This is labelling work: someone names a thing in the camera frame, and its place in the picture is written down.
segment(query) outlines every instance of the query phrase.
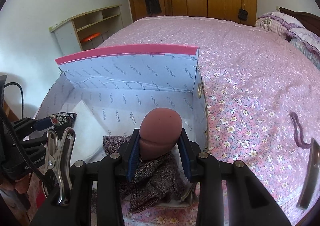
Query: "blue gripper pad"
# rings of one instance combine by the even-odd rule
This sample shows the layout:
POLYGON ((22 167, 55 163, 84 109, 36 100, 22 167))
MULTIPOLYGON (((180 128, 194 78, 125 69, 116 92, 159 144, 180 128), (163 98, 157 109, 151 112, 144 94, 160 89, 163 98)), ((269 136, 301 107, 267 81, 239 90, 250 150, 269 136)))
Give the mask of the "blue gripper pad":
POLYGON ((187 148, 182 138, 182 135, 180 135, 177 143, 178 143, 178 149, 180 153, 184 175, 186 178, 188 178, 188 181, 190 181, 191 180, 190 159, 189 159, 187 148))
MULTIPOLYGON (((130 182, 131 179, 134 177, 137 165, 138 165, 138 161, 139 161, 139 157, 140 157, 140 149, 139 149, 139 140, 140 140, 140 135, 139 135, 139 130, 135 129, 132 137, 135 137, 132 149, 131 149, 131 153, 128 159, 128 171, 127 171, 127 181, 130 182)), ((130 143, 132 143, 133 139, 130 139, 128 147, 131 148, 129 145, 130 143)))

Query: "brown silicone toy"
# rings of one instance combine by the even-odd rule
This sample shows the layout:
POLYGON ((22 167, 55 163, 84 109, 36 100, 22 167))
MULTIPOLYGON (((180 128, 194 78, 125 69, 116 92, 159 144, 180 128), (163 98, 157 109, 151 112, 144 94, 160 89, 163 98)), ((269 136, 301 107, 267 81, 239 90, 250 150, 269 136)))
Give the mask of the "brown silicone toy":
POLYGON ((150 111, 140 126, 140 156, 151 160, 169 152, 177 143, 182 131, 180 115, 168 108, 150 111))

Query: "pink floral bedsheet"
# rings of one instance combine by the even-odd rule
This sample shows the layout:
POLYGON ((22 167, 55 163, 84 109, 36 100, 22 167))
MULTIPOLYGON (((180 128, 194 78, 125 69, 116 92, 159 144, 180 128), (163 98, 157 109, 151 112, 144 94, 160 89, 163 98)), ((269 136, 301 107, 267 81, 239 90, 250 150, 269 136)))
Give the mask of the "pink floral bedsheet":
MULTIPOLYGON (((100 45, 168 43, 200 47, 209 120, 209 152, 241 159, 280 205, 292 225, 308 212, 296 208, 309 150, 293 139, 289 112, 298 114, 307 142, 320 139, 320 73, 295 47, 265 30, 195 17, 149 17, 100 45)), ((319 197, 319 186, 309 209, 319 197)), ((150 208, 138 214, 123 204, 126 225, 195 225, 197 204, 188 209, 150 208)), ((225 206, 225 224, 228 211, 225 206)))

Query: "patterned fabric strap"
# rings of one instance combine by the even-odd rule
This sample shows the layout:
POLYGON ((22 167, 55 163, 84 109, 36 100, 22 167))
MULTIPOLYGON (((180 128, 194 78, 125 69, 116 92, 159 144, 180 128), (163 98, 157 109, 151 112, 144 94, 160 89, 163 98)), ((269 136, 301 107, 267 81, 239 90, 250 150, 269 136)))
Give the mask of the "patterned fabric strap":
POLYGON ((73 126, 76 120, 76 113, 55 113, 50 115, 50 120, 53 126, 58 127, 61 125, 73 126))
POLYGON ((311 144, 310 143, 305 143, 303 141, 303 128, 299 122, 298 119, 298 115, 295 112, 290 112, 290 118, 292 120, 293 126, 294 126, 294 141, 296 142, 297 146, 302 148, 302 149, 309 149, 311 148, 311 144), (298 138, 298 128, 297 125, 299 126, 299 130, 300 130, 300 140, 298 138))

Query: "bed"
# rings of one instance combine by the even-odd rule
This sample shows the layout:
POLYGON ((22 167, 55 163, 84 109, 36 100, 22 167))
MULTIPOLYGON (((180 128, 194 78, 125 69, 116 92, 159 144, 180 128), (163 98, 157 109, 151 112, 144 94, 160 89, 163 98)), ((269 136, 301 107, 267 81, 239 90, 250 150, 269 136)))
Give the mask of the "bed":
POLYGON ((258 17, 255 26, 290 42, 320 70, 320 17, 280 8, 258 17))
MULTIPOLYGON (((295 144, 289 112, 298 114, 307 142, 319 138, 320 107, 314 104, 320 100, 320 86, 314 83, 320 78, 317 68, 272 32, 209 18, 144 18, 100 47, 136 43, 200 46, 208 152, 226 162, 244 160, 292 225, 297 225, 319 198, 319 183, 308 209, 297 209, 309 150, 295 144)), ((228 225, 227 207, 225 211, 228 225)), ((124 203, 123 213, 127 225, 194 225, 197 204, 183 210, 155 207, 131 214, 124 203)))

